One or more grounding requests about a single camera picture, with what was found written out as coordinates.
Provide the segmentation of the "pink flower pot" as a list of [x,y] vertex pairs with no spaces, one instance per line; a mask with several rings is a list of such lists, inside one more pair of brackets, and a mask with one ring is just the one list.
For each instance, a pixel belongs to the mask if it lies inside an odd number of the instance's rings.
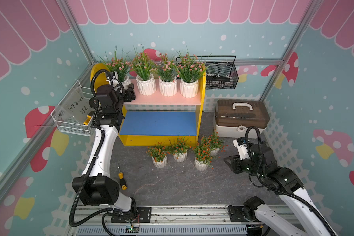
[[117,56],[117,46],[115,47],[113,57],[109,59],[106,55],[106,59],[99,57],[106,65],[110,72],[113,72],[114,76],[122,83],[125,90],[131,84],[128,73],[130,72],[130,61],[128,59],[128,53],[122,51],[122,55]]
[[134,48],[135,56],[131,61],[131,71],[134,71],[136,75],[136,84],[141,95],[149,96],[156,92],[156,84],[154,75],[152,73],[154,69],[153,60],[148,54],[138,52]]
[[177,71],[173,60],[167,54],[160,54],[160,59],[155,62],[155,73],[159,79],[159,88],[162,95],[170,97],[177,94]]
[[178,51],[177,76],[181,81],[181,94],[186,98],[193,98],[198,95],[199,79],[206,72],[206,60],[197,55],[190,55],[188,48]]

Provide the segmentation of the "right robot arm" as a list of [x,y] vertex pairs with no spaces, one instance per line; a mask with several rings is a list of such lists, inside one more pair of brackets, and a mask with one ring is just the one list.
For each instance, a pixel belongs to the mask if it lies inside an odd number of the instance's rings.
[[255,126],[248,128],[244,137],[234,140],[238,155],[224,158],[235,174],[246,173],[256,177],[258,188],[274,192],[294,213],[303,229],[299,229],[278,215],[259,197],[244,202],[240,209],[228,206],[228,213],[234,220],[243,218],[248,222],[264,223],[281,236],[335,236],[337,233],[322,216],[310,198],[297,174],[277,165],[273,151],[261,140],[261,133]]

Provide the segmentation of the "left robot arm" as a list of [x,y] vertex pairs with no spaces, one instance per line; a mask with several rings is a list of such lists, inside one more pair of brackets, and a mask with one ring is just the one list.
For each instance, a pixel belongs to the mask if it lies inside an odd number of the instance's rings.
[[[82,175],[72,181],[76,197],[70,210],[69,225],[78,227],[99,214],[102,214],[102,221],[106,216],[118,216],[132,222],[139,215],[136,202],[121,193],[118,182],[110,177],[113,146],[124,119],[125,89],[118,78],[106,69],[100,69],[93,75],[90,89],[96,102],[90,125],[95,130],[94,144]],[[106,208],[75,221],[79,202],[85,206],[105,205]]]

